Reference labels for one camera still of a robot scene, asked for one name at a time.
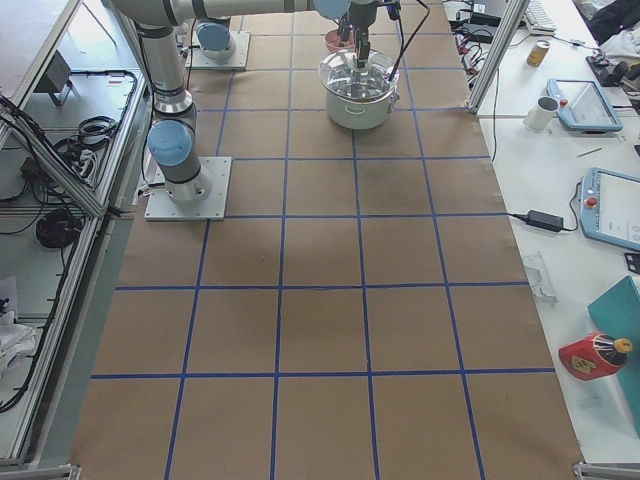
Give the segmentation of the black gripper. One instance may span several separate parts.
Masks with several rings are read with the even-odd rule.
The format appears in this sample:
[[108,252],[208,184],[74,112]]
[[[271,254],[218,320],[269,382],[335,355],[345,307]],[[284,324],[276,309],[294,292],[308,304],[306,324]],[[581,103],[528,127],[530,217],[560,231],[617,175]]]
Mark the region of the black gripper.
[[359,30],[368,30],[376,21],[375,0],[351,0],[348,9],[348,23]]
[[[351,24],[349,20],[349,12],[346,12],[341,16],[338,23],[338,32],[340,39],[343,43],[346,43],[349,39],[349,33],[351,32]],[[356,53],[356,67],[364,68],[369,58],[370,42],[369,33],[367,28],[355,28],[355,53]]]

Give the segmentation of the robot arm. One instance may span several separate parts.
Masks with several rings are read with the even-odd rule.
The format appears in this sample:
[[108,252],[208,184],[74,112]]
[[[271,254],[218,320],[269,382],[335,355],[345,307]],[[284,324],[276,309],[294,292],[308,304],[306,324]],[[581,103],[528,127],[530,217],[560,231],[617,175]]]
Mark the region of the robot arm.
[[358,59],[369,57],[369,27],[379,1],[114,1],[115,10],[132,21],[161,119],[189,118],[194,109],[177,59],[174,29],[188,19],[213,20],[234,15],[316,11],[329,20],[342,19],[355,29]]
[[230,29],[230,17],[196,20],[189,65],[201,70],[245,70],[251,33]]

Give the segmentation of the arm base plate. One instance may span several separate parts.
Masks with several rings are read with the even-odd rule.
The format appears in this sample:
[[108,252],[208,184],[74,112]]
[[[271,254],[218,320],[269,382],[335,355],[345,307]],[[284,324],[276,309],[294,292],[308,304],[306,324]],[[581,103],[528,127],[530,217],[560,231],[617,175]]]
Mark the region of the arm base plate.
[[144,218],[148,221],[220,221],[225,217],[231,157],[200,157],[199,175],[184,184],[167,182],[159,167],[153,177]]
[[247,67],[251,34],[247,31],[231,31],[224,49],[202,48],[197,35],[192,36],[193,46],[187,55],[185,66],[191,70],[244,71]]

